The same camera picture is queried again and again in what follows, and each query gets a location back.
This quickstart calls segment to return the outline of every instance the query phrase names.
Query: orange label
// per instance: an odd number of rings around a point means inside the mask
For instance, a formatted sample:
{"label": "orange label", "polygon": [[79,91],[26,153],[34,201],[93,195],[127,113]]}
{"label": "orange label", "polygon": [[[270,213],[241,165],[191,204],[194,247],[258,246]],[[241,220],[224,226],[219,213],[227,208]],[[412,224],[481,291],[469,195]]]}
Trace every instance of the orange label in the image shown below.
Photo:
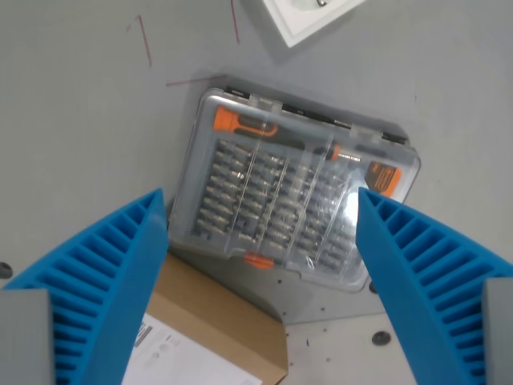
{"label": "orange label", "polygon": [[366,173],[369,188],[385,197],[392,197],[401,179],[401,170],[383,163],[372,162]]}

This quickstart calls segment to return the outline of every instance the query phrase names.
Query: orange clip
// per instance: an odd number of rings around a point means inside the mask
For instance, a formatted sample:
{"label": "orange clip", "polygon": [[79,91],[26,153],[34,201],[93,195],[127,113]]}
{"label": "orange clip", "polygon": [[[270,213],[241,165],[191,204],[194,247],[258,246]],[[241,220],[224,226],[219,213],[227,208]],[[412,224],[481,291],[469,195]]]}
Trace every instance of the orange clip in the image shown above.
{"label": "orange clip", "polygon": [[263,257],[257,253],[246,253],[246,255],[244,255],[244,261],[259,269],[270,270],[274,268],[274,261],[272,259]]}

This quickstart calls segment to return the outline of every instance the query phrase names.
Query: clear plastic case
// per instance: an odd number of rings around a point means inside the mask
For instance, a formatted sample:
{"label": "clear plastic case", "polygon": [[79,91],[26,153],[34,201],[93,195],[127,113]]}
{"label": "clear plastic case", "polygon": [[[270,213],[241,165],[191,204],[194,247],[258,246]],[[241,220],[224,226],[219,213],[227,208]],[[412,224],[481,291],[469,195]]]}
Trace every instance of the clear plastic case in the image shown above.
{"label": "clear plastic case", "polygon": [[256,95],[208,90],[170,241],[358,291],[368,275],[355,245],[358,188],[403,201],[420,169],[415,150],[386,137]]}

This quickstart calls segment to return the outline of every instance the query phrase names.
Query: gray table surface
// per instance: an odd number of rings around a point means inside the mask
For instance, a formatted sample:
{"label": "gray table surface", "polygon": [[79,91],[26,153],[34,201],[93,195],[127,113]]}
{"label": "gray table surface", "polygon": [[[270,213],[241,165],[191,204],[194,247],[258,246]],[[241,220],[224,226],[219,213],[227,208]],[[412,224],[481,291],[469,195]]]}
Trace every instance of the gray table surface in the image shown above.
{"label": "gray table surface", "polygon": [[293,49],[257,0],[235,1],[237,44],[229,3],[0,4],[0,260],[18,273],[154,187],[171,200],[208,84],[166,82],[215,73],[401,125],[422,158],[407,203],[512,259],[512,2],[368,0]]}

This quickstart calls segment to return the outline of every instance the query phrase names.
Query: orange screwdriver handle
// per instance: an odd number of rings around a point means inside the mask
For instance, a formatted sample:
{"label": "orange screwdriver handle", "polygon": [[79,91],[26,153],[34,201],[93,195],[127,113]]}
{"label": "orange screwdriver handle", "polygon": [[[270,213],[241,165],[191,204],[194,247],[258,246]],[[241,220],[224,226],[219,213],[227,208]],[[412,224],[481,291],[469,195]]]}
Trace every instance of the orange screwdriver handle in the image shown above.
{"label": "orange screwdriver handle", "polygon": [[224,107],[217,108],[212,128],[217,132],[231,132],[264,142],[305,150],[304,138],[296,133],[278,127],[276,124],[237,114]]}
{"label": "orange screwdriver handle", "polygon": [[278,127],[275,124],[242,116],[224,107],[217,108],[213,129],[214,131],[228,132],[242,130],[259,136],[273,136],[278,132]]}

